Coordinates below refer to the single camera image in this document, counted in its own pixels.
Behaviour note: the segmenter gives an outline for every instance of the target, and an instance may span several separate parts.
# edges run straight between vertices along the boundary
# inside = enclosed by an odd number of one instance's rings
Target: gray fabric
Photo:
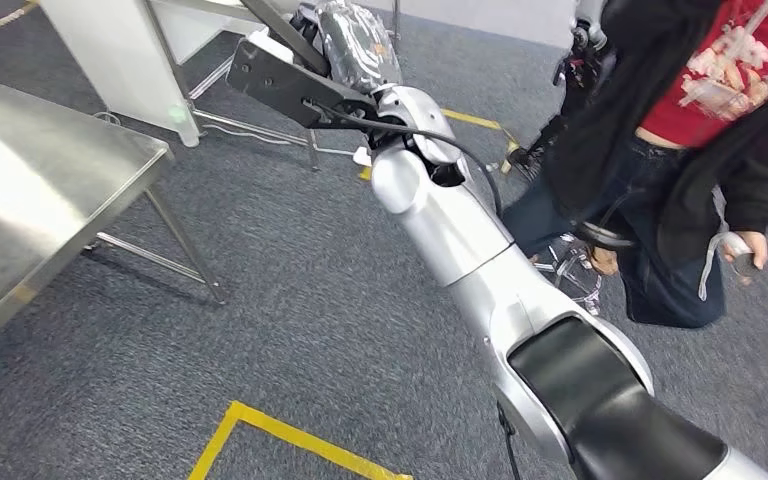
[[[536,136],[557,108],[557,49],[405,18],[405,77],[441,104]],[[189,62],[193,85],[235,41]],[[0,82],[93,113],[102,104],[40,11],[0,32]],[[299,129],[217,85],[199,106]],[[186,478],[232,400],[417,479],[510,478],[476,347],[357,168],[213,132],[162,185],[225,281],[225,307],[119,251],[73,262],[0,333],[0,480]],[[488,160],[498,132],[455,124]],[[329,133],[345,147],[354,134]],[[502,180],[506,202],[520,191]],[[138,202],[110,233],[180,255]],[[730,317],[702,332],[630,324],[616,279],[604,315],[640,346],[660,398],[768,467],[768,271],[728,286]],[[517,440],[524,478],[567,472]],[[238,426],[210,479],[356,478]]]

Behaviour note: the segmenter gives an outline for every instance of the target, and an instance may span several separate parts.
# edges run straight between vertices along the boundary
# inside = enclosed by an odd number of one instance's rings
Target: stainless steel table
[[[0,85],[0,328],[96,235],[205,283],[223,301],[152,186],[171,161],[160,140]],[[99,233],[143,193],[197,271]]]

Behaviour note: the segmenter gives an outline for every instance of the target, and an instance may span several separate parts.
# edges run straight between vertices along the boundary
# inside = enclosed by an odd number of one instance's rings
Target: woman
[[[716,187],[729,229],[767,262],[768,0],[613,0],[602,23],[610,80],[503,220],[533,255],[576,222],[621,215],[637,237],[618,256],[629,318],[704,327],[725,312],[716,258],[702,278]]]

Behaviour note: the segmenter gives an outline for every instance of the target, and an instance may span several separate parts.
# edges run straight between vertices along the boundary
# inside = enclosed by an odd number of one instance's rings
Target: black cable
[[[522,480],[522,477],[519,475],[516,458],[514,458],[514,447],[511,445],[511,438],[511,435],[505,434],[505,445],[508,447],[508,458],[511,460],[511,472],[514,474],[514,480]]]
[[[391,123],[376,122],[374,120],[358,118],[343,112],[338,112],[331,108],[323,107],[321,105],[320,105],[320,108],[330,113],[331,115],[334,115],[335,117],[342,119],[347,123],[351,123],[359,127],[366,127],[366,128],[382,130],[387,132],[394,132],[394,133],[410,133],[412,135],[422,135],[423,137],[433,138],[436,140],[440,140],[441,142],[446,142],[449,145],[457,148],[458,150],[462,151],[464,155],[467,156],[467,158],[472,160],[473,163],[475,163],[476,166],[478,166],[479,170],[481,170],[481,173],[484,175],[484,178],[487,180],[487,185],[490,186],[490,192],[493,194],[493,207],[496,210],[496,216],[498,217],[502,216],[502,197],[501,195],[499,195],[499,186],[496,184],[496,180],[493,178],[492,175],[490,175],[490,172],[487,171],[487,166],[478,159],[478,156],[473,154],[468,148],[463,146],[463,144],[461,144],[454,138],[447,137],[446,135],[443,135],[440,133],[429,132],[427,130],[418,130],[416,128],[405,127],[404,125],[393,125]]]
[[[508,459],[511,461],[511,472],[514,475],[514,480],[522,480],[519,474],[519,466],[516,464],[516,457],[514,456],[514,446],[512,439],[516,435],[514,426],[508,420],[505,415],[505,411],[502,409],[502,405],[496,402],[496,412],[499,414],[499,424],[502,425],[502,430],[505,432],[505,446],[508,448]]]

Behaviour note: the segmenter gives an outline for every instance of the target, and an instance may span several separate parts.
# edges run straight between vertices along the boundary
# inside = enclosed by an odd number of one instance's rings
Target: white table
[[[179,66],[222,31],[245,35],[263,28],[258,17],[238,0],[40,0],[40,3],[110,112],[175,131],[184,145],[190,147],[198,145],[201,121],[209,121],[313,151],[351,155],[320,149],[313,132],[301,138],[196,108],[198,97],[227,73],[230,58],[192,89],[183,81]],[[286,16],[292,15],[300,2],[266,0],[265,3]],[[399,0],[394,0],[394,8],[399,5]]]

